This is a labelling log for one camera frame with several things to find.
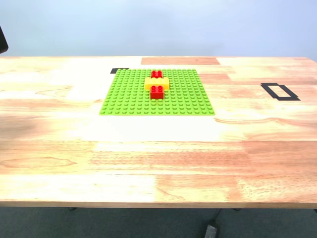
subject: white wall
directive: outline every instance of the white wall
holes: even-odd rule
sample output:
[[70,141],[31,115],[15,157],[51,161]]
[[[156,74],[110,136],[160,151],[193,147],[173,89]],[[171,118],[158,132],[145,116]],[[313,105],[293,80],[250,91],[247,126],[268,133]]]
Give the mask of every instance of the white wall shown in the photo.
[[2,56],[303,56],[317,0],[4,0]]

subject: green baseplate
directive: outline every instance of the green baseplate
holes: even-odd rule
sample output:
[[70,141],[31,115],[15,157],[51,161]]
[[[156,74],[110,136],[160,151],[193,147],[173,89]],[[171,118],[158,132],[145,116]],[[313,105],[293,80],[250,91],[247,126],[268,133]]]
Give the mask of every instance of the green baseplate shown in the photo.
[[158,100],[150,100],[150,91],[144,90],[152,70],[160,69],[118,69],[100,115],[214,115],[195,69],[161,69],[170,89]]

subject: wooden table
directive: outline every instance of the wooden table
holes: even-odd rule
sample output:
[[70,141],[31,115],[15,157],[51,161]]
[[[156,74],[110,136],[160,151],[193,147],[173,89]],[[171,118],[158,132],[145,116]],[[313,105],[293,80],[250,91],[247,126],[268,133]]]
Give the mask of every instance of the wooden table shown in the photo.
[[[117,67],[195,68],[216,115],[99,116]],[[317,208],[317,63],[2,57],[0,205]]]

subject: black tape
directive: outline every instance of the black tape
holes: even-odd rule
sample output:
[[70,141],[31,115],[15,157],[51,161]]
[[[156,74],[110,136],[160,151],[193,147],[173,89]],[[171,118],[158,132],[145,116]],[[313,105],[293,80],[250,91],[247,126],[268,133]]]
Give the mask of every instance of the black tape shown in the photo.
[[118,69],[129,69],[129,68],[113,68],[110,73],[117,73]]
[[[289,97],[279,97],[276,93],[270,89],[270,86],[279,86],[281,89],[284,90],[285,93],[289,95]],[[278,83],[261,83],[261,87],[270,94],[271,97],[276,98],[279,101],[300,101],[298,96],[293,93],[289,88],[285,85],[279,85]]]

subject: floor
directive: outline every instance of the floor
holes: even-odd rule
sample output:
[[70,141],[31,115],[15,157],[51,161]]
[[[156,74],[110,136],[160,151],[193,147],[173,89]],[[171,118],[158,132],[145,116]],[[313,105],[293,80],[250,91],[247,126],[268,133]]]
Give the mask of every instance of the floor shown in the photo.
[[[216,209],[0,207],[1,238],[202,238]],[[312,209],[224,209],[219,238],[314,238]]]

